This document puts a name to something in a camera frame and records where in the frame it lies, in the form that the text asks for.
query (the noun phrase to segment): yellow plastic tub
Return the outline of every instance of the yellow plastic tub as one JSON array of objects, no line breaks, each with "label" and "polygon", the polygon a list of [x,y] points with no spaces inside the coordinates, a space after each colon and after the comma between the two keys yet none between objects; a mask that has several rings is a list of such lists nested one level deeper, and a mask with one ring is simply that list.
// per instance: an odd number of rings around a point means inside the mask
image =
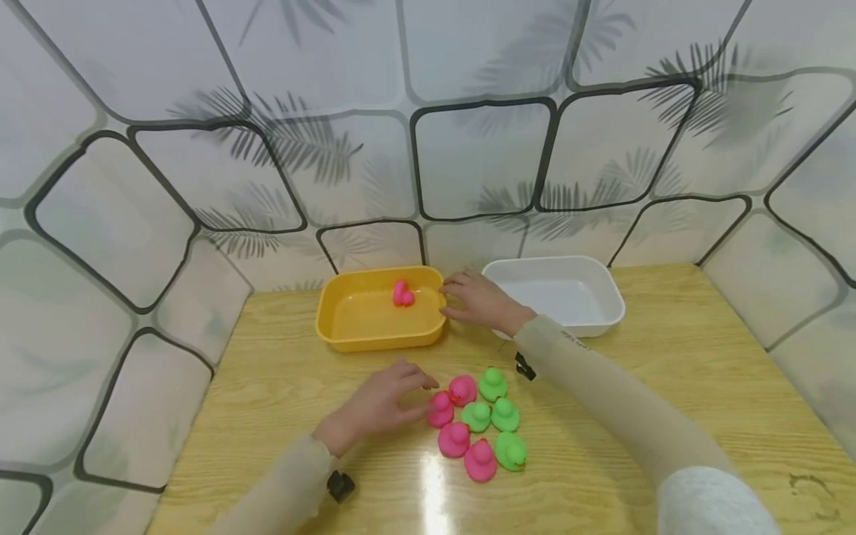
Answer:
[{"label": "yellow plastic tub", "polygon": [[[400,279],[416,298],[411,306],[392,302]],[[446,323],[439,312],[446,305],[437,292],[442,285],[440,272],[426,265],[342,273],[324,285],[315,330],[344,353],[431,345]]]}]

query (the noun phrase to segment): beige sleeve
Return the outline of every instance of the beige sleeve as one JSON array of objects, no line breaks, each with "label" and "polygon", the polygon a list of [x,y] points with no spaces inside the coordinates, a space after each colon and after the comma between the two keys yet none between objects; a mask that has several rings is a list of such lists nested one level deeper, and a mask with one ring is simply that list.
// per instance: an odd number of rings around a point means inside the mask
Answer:
[{"label": "beige sleeve", "polygon": [[338,459],[304,435],[250,493],[214,523],[208,535],[285,535],[318,514]]},{"label": "beige sleeve", "polygon": [[736,474],[707,432],[552,319],[537,316],[514,341],[538,377],[570,392],[627,449],[655,488],[686,467]]}]

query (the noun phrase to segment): green rubber duck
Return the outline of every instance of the green rubber duck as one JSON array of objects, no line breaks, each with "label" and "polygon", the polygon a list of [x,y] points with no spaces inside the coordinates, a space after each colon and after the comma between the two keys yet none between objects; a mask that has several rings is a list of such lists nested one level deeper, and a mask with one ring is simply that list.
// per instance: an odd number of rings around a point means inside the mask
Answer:
[{"label": "green rubber duck", "polygon": [[491,403],[497,398],[505,397],[508,393],[508,384],[502,378],[502,373],[494,367],[485,370],[484,375],[479,379],[479,393]]},{"label": "green rubber duck", "polygon": [[484,401],[473,401],[461,411],[461,421],[470,426],[470,431],[480,433],[490,425],[490,405]]},{"label": "green rubber duck", "polygon": [[499,431],[517,431],[520,427],[520,411],[507,397],[501,397],[493,406],[490,421]]},{"label": "green rubber duck", "polygon": [[496,461],[510,472],[518,472],[526,464],[526,443],[514,433],[500,433],[494,451]]}]

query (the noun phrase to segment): sleeve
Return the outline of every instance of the sleeve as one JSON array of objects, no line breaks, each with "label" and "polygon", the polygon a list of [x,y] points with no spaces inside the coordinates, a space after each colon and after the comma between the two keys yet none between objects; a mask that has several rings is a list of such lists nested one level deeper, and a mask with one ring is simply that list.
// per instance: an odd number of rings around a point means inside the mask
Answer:
[{"label": "sleeve", "polygon": [[514,341],[538,377],[573,395],[624,446],[655,488],[686,467],[736,473],[707,432],[552,319],[535,317]]},{"label": "sleeve", "polygon": [[679,470],[657,488],[658,535],[777,535],[776,521],[740,479],[709,467]]},{"label": "sleeve", "polygon": [[318,514],[338,459],[309,435],[298,438],[208,535],[285,535]]}]

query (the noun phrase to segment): plastic tub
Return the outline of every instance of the plastic tub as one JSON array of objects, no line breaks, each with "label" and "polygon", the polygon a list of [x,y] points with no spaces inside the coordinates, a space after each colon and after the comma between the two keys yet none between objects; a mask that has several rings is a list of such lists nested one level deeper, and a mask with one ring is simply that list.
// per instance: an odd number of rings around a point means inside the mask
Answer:
[{"label": "plastic tub", "polygon": [[606,266],[587,256],[495,260],[482,274],[580,338],[601,336],[624,318],[624,299],[615,280]]},{"label": "plastic tub", "polygon": [[[411,306],[392,302],[400,279],[416,297]],[[425,265],[342,273],[324,285],[315,330],[344,353],[430,345],[446,323],[439,312],[446,305],[437,292],[442,285],[439,271]]]}]

